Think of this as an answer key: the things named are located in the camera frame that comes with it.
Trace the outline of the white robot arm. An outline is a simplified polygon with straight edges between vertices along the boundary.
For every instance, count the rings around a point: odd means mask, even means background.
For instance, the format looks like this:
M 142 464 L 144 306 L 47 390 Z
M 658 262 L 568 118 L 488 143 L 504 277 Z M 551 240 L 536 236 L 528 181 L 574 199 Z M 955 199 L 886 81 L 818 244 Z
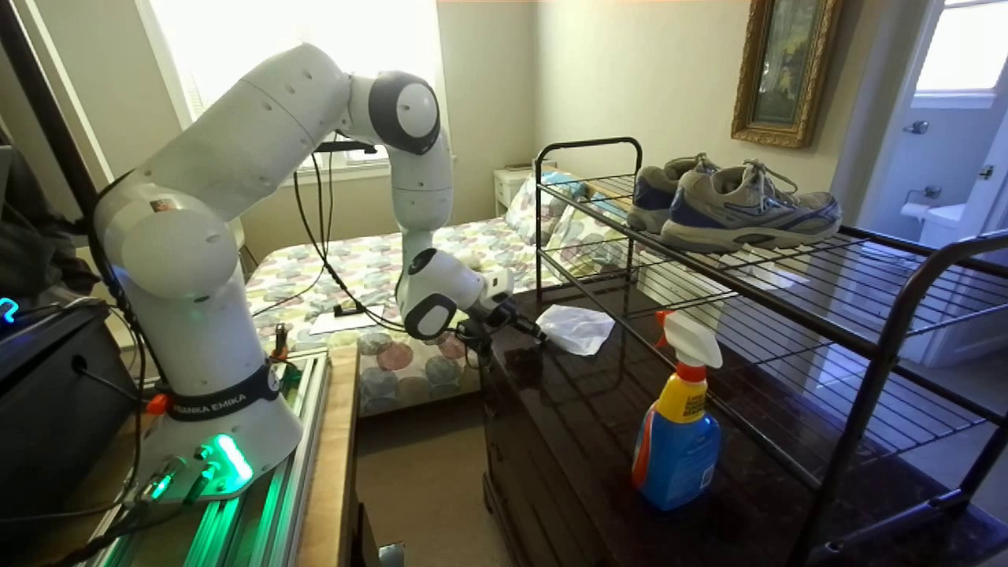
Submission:
M 138 460 L 150 504 L 237 498 L 304 440 L 250 316 L 232 221 L 332 131 L 389 152 L 402 327 L 439 339 L 454 317 L 517 317 L 488 277 L 431 241 L 454 210 L 454 173 L 425 77 L 349 74 L 314 44 L 257 62 L 94 203 L 108 279 L 166 382 Z

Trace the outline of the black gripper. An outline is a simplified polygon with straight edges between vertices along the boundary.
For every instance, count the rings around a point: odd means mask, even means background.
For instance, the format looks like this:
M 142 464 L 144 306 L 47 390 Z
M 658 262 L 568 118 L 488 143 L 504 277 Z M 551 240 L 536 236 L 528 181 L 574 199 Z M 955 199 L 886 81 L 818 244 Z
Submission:
M 509 308 L 504 300 L 485 300 L 476 301 L 467 317 L 457 323 L 457 338 L 476 350 L 485 353 L 491 342 L 491 335 L 499 327 L 517 327 L 519 335 L 531 338 L 531 339 L 544 339 L 544 332 L 523 312 Z

